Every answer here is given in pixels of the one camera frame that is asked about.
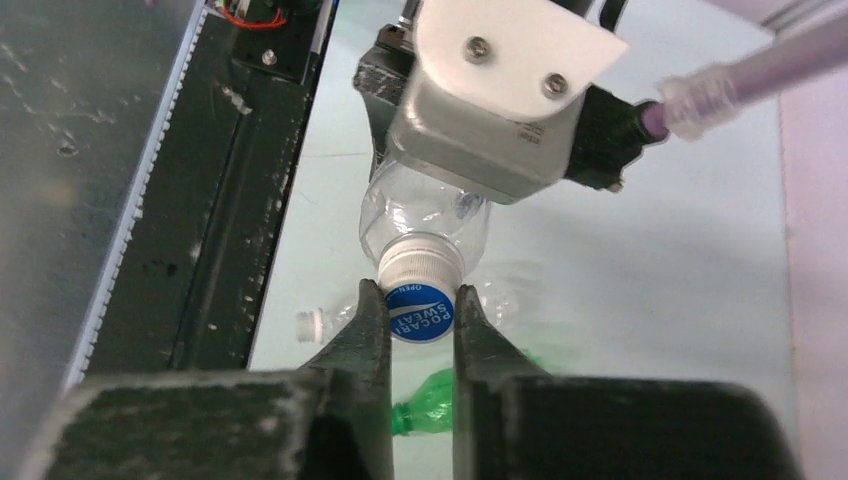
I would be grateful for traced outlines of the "clear plastic bottle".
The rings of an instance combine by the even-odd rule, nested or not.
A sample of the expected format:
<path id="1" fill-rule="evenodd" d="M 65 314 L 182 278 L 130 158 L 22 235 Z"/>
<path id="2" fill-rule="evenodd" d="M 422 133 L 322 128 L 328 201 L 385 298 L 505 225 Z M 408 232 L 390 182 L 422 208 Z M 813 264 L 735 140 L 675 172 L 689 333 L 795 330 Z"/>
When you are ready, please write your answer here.
<path id="1" fill-rule="evenodd" d="M 492 203 L 385 161 L 364 194 L 359 239 L 385 292 L 422 284 L 453 295 L 486 248 Z"/>

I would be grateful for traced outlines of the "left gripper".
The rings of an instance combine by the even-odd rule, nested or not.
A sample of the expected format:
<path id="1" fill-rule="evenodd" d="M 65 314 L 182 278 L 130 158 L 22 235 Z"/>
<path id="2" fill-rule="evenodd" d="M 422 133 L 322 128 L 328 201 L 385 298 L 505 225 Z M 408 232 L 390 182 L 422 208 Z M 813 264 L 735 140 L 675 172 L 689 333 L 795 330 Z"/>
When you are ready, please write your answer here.
<path id="1" fill-rule="evenodd" d="M 353 88 L 364 101 L 372 138 L 370 179 L 385 159 L 388 130 L 415 63 L 410 37 L 407 28 L 384 25 L 372 47 L 360 58 L 353 76 Z"/>

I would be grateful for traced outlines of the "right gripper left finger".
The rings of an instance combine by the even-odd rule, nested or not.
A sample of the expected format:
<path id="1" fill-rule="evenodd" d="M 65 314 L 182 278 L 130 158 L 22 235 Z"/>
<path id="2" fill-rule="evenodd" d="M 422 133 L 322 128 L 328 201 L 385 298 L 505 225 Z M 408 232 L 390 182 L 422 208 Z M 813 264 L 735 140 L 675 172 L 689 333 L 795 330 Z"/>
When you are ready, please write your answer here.
<path id="1" fill-rule="evenodd" d="M 358 287 L 351 321 L 301 371 L 311 375 L 300 479 L 392 479 L 391 340 L 383 291 Z"/>

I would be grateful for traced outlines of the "blue white bottle cap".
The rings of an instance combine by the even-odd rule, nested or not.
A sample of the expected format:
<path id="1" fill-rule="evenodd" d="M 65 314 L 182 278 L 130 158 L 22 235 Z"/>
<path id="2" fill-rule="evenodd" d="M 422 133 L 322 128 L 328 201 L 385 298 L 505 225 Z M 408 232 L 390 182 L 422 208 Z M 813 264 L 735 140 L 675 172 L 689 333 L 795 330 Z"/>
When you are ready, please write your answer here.
<path id="1" fill-rule="evenodd" d="M 400 285 L 385 295 L 390 329 L 394 337 L 408 343 L 435 342 L 454 326 L 454 299 L 431 285 Z"/>

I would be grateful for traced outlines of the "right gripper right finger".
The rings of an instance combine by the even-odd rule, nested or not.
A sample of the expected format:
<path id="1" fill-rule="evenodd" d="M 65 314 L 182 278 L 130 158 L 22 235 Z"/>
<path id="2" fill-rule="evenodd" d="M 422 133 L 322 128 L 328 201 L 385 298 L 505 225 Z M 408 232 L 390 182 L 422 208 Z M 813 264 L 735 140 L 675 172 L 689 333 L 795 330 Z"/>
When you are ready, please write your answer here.
<path id="1" fill-rule="evenodd" d="M 529 396 L 550 374 L 488 321 L 470 285 L 457 292 L 453 342 L 454 477 L 544 479 L 546 457 L 526 427 Z"/>

